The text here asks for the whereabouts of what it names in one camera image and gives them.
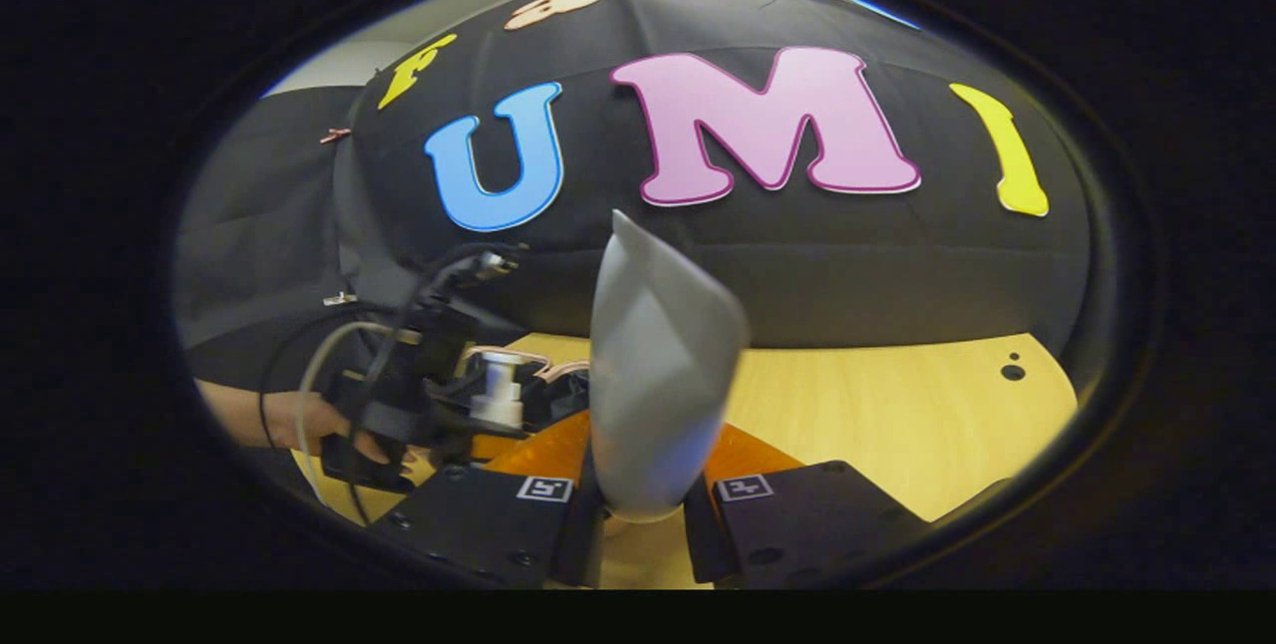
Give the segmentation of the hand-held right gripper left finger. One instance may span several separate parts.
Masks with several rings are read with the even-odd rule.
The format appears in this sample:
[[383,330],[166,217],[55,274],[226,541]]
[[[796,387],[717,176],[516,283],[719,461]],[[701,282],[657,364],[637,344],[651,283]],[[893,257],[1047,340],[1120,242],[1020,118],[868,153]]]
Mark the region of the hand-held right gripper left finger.
[[466,588],[596,588],[604,497],[583,411],[482,468],[429,476],[374,533],[396,553]]

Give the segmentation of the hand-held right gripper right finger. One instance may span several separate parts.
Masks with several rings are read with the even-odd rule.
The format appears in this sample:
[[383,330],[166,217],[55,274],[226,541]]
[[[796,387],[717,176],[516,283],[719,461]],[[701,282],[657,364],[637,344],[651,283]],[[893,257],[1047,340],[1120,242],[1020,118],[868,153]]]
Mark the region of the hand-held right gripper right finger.
[[933,531],[843,460],[804,464],[725,426],[684,499],[694,580],[716,588],[872,582]]

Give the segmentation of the black backdrop cloth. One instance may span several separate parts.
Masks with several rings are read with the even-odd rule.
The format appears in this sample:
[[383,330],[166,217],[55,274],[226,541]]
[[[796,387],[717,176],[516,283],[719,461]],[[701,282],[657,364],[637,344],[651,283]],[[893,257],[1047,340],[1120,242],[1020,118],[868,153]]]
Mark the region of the black backdrop cloth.
[[[461,289],[480,344],[586,338],[615,209],[738,295],[758,348],[1071,343],[1088,159],[966,46],[852,0],[495,0],[416,26],[333,46],[350,71],[306,64],[211,145],[171,277],[200,379],[251,386],[292,326],[392,311],[482,241],[524,256]],[[359,302],[324,307],[338,291]]]

